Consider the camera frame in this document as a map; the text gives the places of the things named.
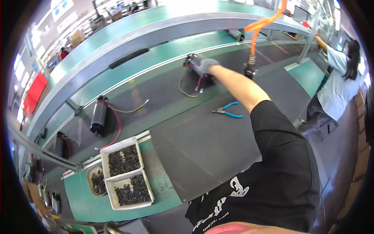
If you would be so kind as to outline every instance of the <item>yellow wire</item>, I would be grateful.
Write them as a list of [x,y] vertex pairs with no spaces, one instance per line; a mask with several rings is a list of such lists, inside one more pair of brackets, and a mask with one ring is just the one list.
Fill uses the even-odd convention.
[[198,96],[192,96],[192,95],[190,95],[190,94],[184,92],[184,91],[182,90],[182,88],[181,88],[182,77],[183,77],[184,74],[186,73],[187,69],[185,69],[185,70],[182,72],[181,77],[179,78],[179,85],[178,85],[178,88],[179,88],[179,90],[180,90],[183,94],[185,94],[185,95],[187,95],[187,96],[189,96],[189,97],[198,97]]
[[140,107],[136,108],[135,110],[131,110],[131,111],[117,110],[117,109],[115,109],[114,107],[112,107],[111,105],[109,106],[109,108],[111,108],[112,110],[118,111],[118,112],[122,112],[122,113],[130,113],[130,112],[134,112],[134,111],[139,110],[139,109],[142,108],[142,107],[143,107],[143,106],[144,106],[148,101],[149,101],[149,99],[147,99],[146,102],[143,103],[143,105],[141,105]]

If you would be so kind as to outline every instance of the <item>orange air hose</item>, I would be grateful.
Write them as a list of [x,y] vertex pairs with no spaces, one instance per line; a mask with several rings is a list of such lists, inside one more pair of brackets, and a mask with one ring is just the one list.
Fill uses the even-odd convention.
[[252,31],[254,30],[254,34],[252,36],[252,43],[251,43],[251,53],[254,54],[255,53],[255,45],[256,45],[256,38],[260,32],[260,30],[271,24],[274,20],[276,20],[278,17],[281,16],[281,14],[283,14],[284,10],[286,9],[286,5],[287,5],[287,0],[282,0],[282,7],[278,10],[278,12],[271,18],[269,17],[265,17],[265,18],[262,18],[256,22],[253,22],[251,23],[250,25],[246,26],[244,28],[244,31]]

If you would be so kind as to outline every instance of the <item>red cloth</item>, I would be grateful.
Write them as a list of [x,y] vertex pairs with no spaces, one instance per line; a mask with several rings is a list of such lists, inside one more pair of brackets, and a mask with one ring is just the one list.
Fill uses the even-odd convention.
[[42,72],[40,71],[38,75],[36,75],[25,97],[24,109],[25,109],[26,117],[29,114],[34,113],[34,110],[36,108],[36,105],[38,104],[39,98],[42,95],[42,92],[46,85],[47,85],[47,80],[42,74]]
[[66,51],[61,52],[61,60],[63,60],[69,53]]

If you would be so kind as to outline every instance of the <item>long black hair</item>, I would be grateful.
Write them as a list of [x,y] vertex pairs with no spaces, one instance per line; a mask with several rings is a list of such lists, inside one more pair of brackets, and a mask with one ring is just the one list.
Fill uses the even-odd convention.
[[348,43],[348,63],[347,71],[343,75],[345,79],[356,80],[358,64],[360,63],[360,44],[356,40],[351,40]]

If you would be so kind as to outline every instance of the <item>person in red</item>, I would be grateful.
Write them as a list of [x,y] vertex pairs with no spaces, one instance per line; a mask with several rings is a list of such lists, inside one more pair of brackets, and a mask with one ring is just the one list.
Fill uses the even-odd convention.
[[62,47],[62,48],[61,48],[61,54],[60,54],[60,56],[61,56],[61,60],[63,60],[63,59],[64,59],[68,54],[69,54],[69,52],[67,52],[67,51],[65,50],[65,48]]

